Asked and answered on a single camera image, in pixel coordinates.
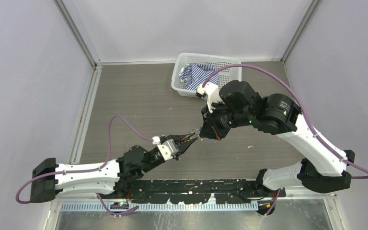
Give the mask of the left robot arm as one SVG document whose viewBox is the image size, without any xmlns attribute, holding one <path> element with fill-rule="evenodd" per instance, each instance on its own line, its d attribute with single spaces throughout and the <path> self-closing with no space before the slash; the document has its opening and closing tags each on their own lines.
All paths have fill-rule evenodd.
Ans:
<svg viewBox="0 0 368 230">
<path fill-rule="evenodd" d="M 135 145 L 106 163 L 72 165 L 47 158 L 32 171 L 30 201 L 44 203 L 57 196 L 87 193 L 123 198 L 129 183 L 169 160 L 178 161 L 197 139 L 197 134 L 153 137 L 153 149 Z"/>
</svg>

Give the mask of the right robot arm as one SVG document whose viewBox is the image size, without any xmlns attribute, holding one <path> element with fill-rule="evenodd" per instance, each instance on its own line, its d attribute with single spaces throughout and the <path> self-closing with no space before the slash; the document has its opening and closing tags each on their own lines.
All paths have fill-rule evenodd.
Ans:
<svg viewBox="0 0 368 230">
<path fill-rule="evenodd" d="M 206 98 L 202 109 L 200 136 L 224 139 L 234 128 L 253 126 L 291 144 L 303 159 L 280 169 L 261 169 L 254 182 L 259 196 L 289 186 L 304 186 L 321 193 L 348 189 L 352 175 L 347 163 L 354 162 L 352 150 L 341 150 L 317 130 L 310 130 L 301 108 L 280 93 L 262 97 L 249 83 L 232 80 L 222 87 L 213 83 L 200 85 L 196 95 Z"/>
</svg>

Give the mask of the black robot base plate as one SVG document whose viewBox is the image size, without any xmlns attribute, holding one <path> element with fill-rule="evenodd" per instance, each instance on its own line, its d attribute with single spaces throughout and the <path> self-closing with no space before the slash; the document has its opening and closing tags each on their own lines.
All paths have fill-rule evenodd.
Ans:
<svg viewBox="0 0 368 230">
<path fill-rule="evenodd" d="M 254 180 L 137 180 L 117 187 L 104 199 L 127 199 L 136 204 L 205 204 L 214 198 L 217 204 L 246 204 L 251 200 L 273 199 L 274 191 L 259 191 Z"/>
</svg>

